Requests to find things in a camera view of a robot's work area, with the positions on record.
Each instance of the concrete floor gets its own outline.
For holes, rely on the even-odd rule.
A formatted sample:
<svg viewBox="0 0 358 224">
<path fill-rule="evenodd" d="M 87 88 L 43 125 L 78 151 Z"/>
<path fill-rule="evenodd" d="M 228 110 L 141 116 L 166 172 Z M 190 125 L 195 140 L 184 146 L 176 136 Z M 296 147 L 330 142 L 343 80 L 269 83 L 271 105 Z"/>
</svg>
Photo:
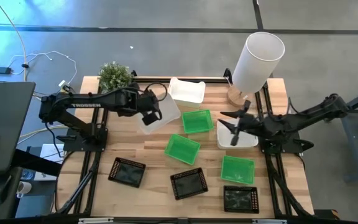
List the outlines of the concrete floor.
<svg viewBox="0 0 358 224">
<path fill-rule="evenodd" d="M 180 27 L 255 29 L 252 0 L 0 0 L 16 24 L 83 27 Z M 358 0 L 259 0 L 266 29 L 358 29 Z M 7 20 L 0 12 L 0 24 Z M 248 34 L 21 32 L 27 53 L 57 50 L 77 61 L 73 81 L 118 61 L 139 75 L 221 77 L 234 69 Z M 320 103 L 330 93 L 346 101 L 358 95 L 358 35 L 279 35 L 286 45 L 274 77 L 285 79 L 288 96 L 298 110 Z M 22 54 L 14 32 L 0 31 L 0 66 Z M 12 67 L 20 70 L 18 60 Z M 29 80 L 37 91 L 51 93 L 70 79 L 72 62 L 53 55 L 31 65 Z M 22 75 L 0 75 L 20 81 Z M 33 100 L 23 133 L 43 128 Z M 306 174 L 314 208 L 333 208 L 344 220 L 358 221 L 358 183 L 347 184 L 352 157 L 340 121 L 318 123 L 301 132 L 315 147 L 305 152 Z M 19 148 L 51 143 L 39 134 Z"/>
</svg>

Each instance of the wooden tabletop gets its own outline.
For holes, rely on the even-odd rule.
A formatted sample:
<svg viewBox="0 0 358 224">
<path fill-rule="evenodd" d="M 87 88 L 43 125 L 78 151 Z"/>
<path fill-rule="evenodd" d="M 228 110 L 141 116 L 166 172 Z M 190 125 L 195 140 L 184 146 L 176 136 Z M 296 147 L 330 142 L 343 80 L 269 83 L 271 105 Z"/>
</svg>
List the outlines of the wooden tabletop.
<svg viewBox="0 0 358 224">
<path fill-rule="evenodd" d="M 98 89 L 97 77 L 84 77 L 81 93 Z M 287 110 L 287 94 L 281 78 L 268 79 L 273 113 L 284 114 Z M 228 84 L 208 84 L 200 109 L 209 109 L 214 121 L 214 129 L 207 133 L 185 134 L 181 119 L 144 135 L 134 117 L 118 118 L 109 113 L 107 127 L 109 138 L 106 150 L 102 153 L 98 179 L 93 200 L 92 216 L 109 217 L 193 217 L 193 218 L 273 218 L 272 198 L 265 157 L 259 147 L 242 150 L 222 150 L 217 147 L 216 122 L 218 118 L 228 119 L 220 111 L 234 111 L 237 108 L 227 102 Z M 163 93 L 162 86 L 153 86 L 153 91 Z M 256 114 L 254 96 L 249 98 L 251 107 L 248 113 Z M 92 109 L 77 109 L 75 116 L 85 122 L 91 122 Z M 195 164 L 190 166 L 164 154 L 165 146 L 172 134 L 180 134 L 201 143 Z M 223 186 L 241 185 L 220 178 L 224 155 L 243 157 L 255 161 L 255 180 L 259 195 L 259 214 L 227 213 L 223 211 Z M 76 152 L 66 161 L 58 180 L 58 206 L 73 193 L 80 178 L 83 152 Z M 123 157 L 147 165 L 140 188 L 128 187 L 108 180 L 108 174 L 116 157 Z M 310 213 L 313 213 L 310 193 L 301 160 L 293 154 L 282 154 L 288 188 L 296 199 Z M 186 170 L 202 167 L 209 191 L 183 200 L 175 200 L 170 176 Z M 282 192 L 277 186 L 280 208 L 284 212 Z M 85 189 L 83 206 L 85 207 L 88 187 Z"/>
</svg>

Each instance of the green plastic container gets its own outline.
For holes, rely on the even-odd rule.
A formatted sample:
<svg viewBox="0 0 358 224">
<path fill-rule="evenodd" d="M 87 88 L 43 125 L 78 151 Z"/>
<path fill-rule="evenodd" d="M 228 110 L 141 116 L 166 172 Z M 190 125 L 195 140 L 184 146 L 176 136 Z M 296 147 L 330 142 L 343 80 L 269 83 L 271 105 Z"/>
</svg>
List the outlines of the green plastic container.
<svg viewBox="0 0 358 224">
<path fill-rule="evenodd" d="M 224 156 L 221 178 L 242 184 L 254 184 L 254 161 L 232 156 Z"/>
<path fill-rule="evenodd" d="M 181 118 L 186 134 L 205 132 L 214 128 L 210 110 L 185 112 Z"/>
<path fill-rule="evenodd" d="M 177 134 L 172 134 L 165 148 L 166 155 L 193 165 L 201 144 Z"/>
</svg>

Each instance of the black tray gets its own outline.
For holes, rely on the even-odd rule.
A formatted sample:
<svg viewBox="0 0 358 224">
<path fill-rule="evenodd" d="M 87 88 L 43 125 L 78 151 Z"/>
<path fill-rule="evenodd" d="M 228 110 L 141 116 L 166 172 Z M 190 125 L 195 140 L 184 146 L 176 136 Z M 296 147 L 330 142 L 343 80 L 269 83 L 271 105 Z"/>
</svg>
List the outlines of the black tray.
<svg viewBox="0 0 358 224">
<path fill-rule="evenodd" d="M 108 179 L 139 188 L 145 169 L 145 164 L 116 157 Z"/>
<path fill-rule="evenodd" d="M 224 186 L 223 200 L 225 212 L 259 213 L 256 187 Z"/>
<path fill-rule="evenodd" d="M 202 194 L 208 191 L 202 168 L 181 172 L 171 176 L 173 194 L 176 200 Z"/>
</svg>

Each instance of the lamp shade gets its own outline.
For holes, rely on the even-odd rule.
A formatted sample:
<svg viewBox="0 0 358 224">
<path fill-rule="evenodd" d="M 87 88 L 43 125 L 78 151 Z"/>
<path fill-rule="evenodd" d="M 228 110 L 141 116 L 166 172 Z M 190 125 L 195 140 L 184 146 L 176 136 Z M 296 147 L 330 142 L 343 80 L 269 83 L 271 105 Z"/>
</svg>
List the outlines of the lamp shade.
<svg viewBox="0 0 358 224">
<path fill-rule="evenodd" d="M 259 91 L 284 52 L 284 43 L 276 35 L 267 32 L 251 34 L 234 69 L 233 85 L 247 94 Z"/>
</svg>

